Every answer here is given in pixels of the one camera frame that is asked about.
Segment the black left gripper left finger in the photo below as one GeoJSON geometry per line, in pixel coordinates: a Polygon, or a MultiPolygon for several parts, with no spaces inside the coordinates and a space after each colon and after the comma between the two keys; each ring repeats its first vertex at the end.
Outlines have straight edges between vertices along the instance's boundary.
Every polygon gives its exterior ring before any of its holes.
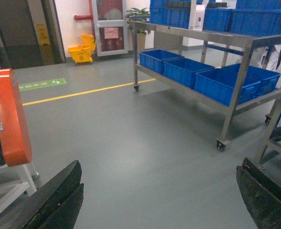
{"type": "Polygon", "coordinates": [[[84,200],[80,162],[74,160],[28,199],[0,216],[0,229],[72,229],[84,200]]]}

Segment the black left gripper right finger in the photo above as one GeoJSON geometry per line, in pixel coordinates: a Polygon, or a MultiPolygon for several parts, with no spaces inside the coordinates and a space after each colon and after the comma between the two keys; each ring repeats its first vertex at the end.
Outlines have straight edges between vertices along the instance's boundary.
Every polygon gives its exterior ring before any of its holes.
{"type": "Polygon", "coordinates": [[[236,167],[244,204],[259,229],[281,229],[281,184],[246,157],[236,167]]]}

